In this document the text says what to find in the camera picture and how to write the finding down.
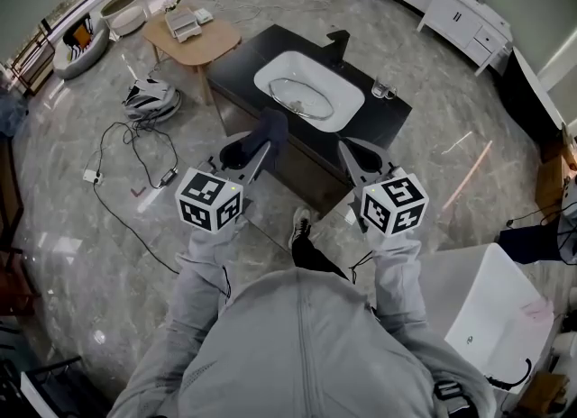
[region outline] sleeve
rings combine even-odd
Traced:
[[[428,326],[418,282],[421,243],[405,234],[385,238],[373,227],[366,235],[374,251],[377,317],[382,327],[423,363],[436,383],[459,383],[479,416],[492,418],[496,404],[489,382]]]
[[[163,405],[176,401],[182,376],[197,356],[227,294],[216,254],[231,240],[233,231],[233,226],[217,235],[193,230],[188,251],[176,257],[182,269],[166,321],[116,399],[109,418],[156,416]]]

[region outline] black faucet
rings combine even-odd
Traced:
[[[329,43],[323,50],[328,53],[328,60],[335,68],[342,68],[344,66],[344,51],[349,43],[351,34],[347,31],[336,31],[326,35],[333,43]]]

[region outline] white cabinet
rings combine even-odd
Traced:
[[[508,24],[475,0],[433,0],[417,30],[424,25],[471,58],[479,66],[477,76],[513,41]]]

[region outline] gray hoodie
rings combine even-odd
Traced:
[[[260,278],[219,312],[230,235],[193,231],[167,320],[110,417],[447,416],[442,379],[480,418],[495,414],[485,378],[427,326],[420,242],[367,232],[376,315],[353,284],[301,268]]]

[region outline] wooden table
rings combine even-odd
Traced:
[[[154,50],[154,58],[159,61],[159,52],[164,51],[171,58],[198,73],[206,104],[212,103],[212,96],[206,81],[206,66],[227,51],[233,50],[241,42],[241,34],[226,21],[214,19],[203,24],[202,33],[182,43],[173,39],[164,21],[164,13],[155,14],[142,28],[142,35]]]

